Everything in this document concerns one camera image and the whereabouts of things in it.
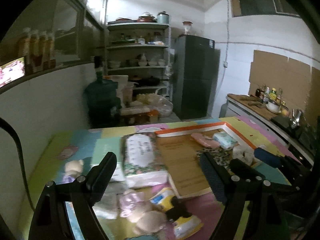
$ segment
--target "green water bottle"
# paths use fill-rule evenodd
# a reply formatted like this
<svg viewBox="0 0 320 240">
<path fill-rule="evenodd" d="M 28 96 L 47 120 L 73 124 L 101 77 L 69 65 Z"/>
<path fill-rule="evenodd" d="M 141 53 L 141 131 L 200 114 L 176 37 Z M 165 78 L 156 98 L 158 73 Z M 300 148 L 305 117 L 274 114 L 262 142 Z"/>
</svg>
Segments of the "green water bottle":
<svg viewBox="0 0 320 240">
<path fill-rule="evenodd" d="M 84 90 L 91 128 L 114 127 L 120 121 L 121 101 L 116 96 L 118 83 L 103 79 L 101 57 L 94 57 L 94 68 L 97 80 Z"/>
</svg>

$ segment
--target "television screen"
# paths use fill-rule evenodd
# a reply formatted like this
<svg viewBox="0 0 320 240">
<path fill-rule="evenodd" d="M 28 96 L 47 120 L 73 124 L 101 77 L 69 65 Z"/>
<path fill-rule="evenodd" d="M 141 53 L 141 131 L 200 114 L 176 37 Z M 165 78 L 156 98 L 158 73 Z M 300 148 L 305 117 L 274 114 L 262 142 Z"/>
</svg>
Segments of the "television screen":
<svg viewBox="0 0 320 240">
<path fill-rule="evenodd" d="M 0 67 L 0 87 L 10 83 L 20 77 L 23 77 L 24 72 L 24 58 L 18 58 Z"/>
</svg>

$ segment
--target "refrigerator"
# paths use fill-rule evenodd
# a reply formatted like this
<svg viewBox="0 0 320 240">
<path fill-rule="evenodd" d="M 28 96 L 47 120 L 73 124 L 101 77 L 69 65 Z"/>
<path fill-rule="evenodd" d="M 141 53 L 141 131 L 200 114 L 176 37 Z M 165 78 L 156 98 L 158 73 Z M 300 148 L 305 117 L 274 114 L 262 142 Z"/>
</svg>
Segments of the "refrigerator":
<svg viewBox="0 0 320 240">
<path fill-rule="evenodd" d="M 209 99 L 213 101 L 219 65 L 214 41 L 183 35 L 175 40 L 173 64 L 173 111 L 182 120 L 207 116 Z"/>
</svg>

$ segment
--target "electrical wire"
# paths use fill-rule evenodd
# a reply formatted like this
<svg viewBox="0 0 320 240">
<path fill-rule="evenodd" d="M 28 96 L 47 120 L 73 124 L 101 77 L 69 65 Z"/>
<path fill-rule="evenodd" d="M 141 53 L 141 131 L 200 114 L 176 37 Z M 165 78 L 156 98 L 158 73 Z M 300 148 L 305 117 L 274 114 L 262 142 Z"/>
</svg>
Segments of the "electrical wire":
<svg viewBox="0 0 320 240">
<path fill-rule="evenodd" d="M 230 16 L 229 16 L 230 1 L 229 0 L 227 0 L 227 5 L 228 5 L 228 8 L 227 8 L 227 46 L 226 46 L 226 56 L 225 56 L 225 60 L 224 60 L 225 62 L 227 62 L 227 60 L 228 60 L 229 42 L 230 42 L 230 31 L 229 31 L 230 30 L 230 28 L 229 28 L 229 26 L 230 26 Z M 216 90 L 216 96 L 215 96 L 215 100 L 214 100 L 213 104 L 215 103 L 215 101 L 218 98 L 218 94 L 220 93 L 225 74 L 226 74 L 226 67 L 223 68 L 222 79 L 220 81 L 218 89 Z"/>
<path fill-rule="evenodd" d="M 32 200 L 31 200 L 31 196 L 30 196 L 30 192 L 29 192 L 27 176 L 26 176 L 26 170 L 25 170 L 25 167 L 24 167 L 22 146 L 21 146 L 21 142 L 20 142 L 19 136 L 18 136 L 17 132 L 13 129 L 13 127 L 11 125 L 9 125 L 1 117 L 0 117 L 0 128 L 5 130 L 12 137 L 12 139 L 14 140 L 14 142 L 15 142 L 15 144 L 17 146 L 17 151 L 18 151 L 18 156 L 19 156 L 20 169 L 21 169 L 21 173 L 22 173 L 22 179 L 23 179 L 24 188 L 25 188 L 25 191 L 26 191 L 26 194 L 27 194 L 27 198 L 28 198 L 30 207 L 34 212 L 35 208 L 33 206 L 33 203 L 32 203 Z"/>
</svg>

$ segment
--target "teddy bear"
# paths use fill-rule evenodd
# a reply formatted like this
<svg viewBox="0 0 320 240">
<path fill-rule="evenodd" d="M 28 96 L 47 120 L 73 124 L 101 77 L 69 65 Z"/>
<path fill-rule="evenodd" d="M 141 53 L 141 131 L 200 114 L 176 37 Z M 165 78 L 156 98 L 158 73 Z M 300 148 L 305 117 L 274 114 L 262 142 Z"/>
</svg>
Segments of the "teddy bear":
<svg viewBox="0 0 320 240">
<path fill-rule="evenodd" d="M 73 182 L 83 171 L 83 160 L 74 160 L 64 166 L 63 183 Z"/>
<path fill-rule="evenodd" d="M 150 201 L 144 201 L 144 193 L 132 189 L 125 191 L 119 197 L 122 212 L 121 217 L 126 217 L 135 223 L 133 232 L 137 235 L 150 235 L 160 231 L 166 224 L 166 215 L 153 210 Z"/>
</svg>

